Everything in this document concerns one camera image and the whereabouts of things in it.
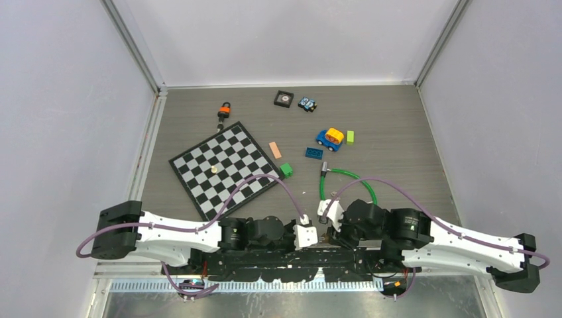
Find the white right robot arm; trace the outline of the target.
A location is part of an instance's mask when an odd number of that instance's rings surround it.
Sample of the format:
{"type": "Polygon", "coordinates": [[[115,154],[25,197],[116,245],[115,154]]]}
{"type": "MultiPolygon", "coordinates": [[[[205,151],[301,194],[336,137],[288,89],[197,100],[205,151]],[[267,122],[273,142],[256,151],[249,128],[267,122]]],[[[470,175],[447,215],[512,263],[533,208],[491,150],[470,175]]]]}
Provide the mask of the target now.
{"type": "Polygon", "coordinates": [[[346,209],[337,200],[323,200],[317,215],[327,217],[331,244],[356,250],[362,241],[380,241],[364,264],[370,272],[448,269],[492,278],[496,287],[516,293],[532,293],[540,283],[539,268],[530,262],[536,241],[526,233],[495,237],[416,209],[387,210],[360,199],[346,209]]]}

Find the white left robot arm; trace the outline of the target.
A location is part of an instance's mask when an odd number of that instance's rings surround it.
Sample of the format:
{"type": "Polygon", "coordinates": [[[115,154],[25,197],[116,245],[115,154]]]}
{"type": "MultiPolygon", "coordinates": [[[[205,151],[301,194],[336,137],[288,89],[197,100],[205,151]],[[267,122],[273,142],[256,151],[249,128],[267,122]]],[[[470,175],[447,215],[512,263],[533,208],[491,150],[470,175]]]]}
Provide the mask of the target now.
{"type": "Polygon", "coordinates": [[[204,222],[171,219],[142,210],[140,201],[126,201],[102,210],[90,255],[118,260],[129,254],[180,267],[187,274],[203,266],[199,252],[244,254],[259,250],[296,249],[295,222],[279,218],[223,218],[208,227],[204,222]]]}

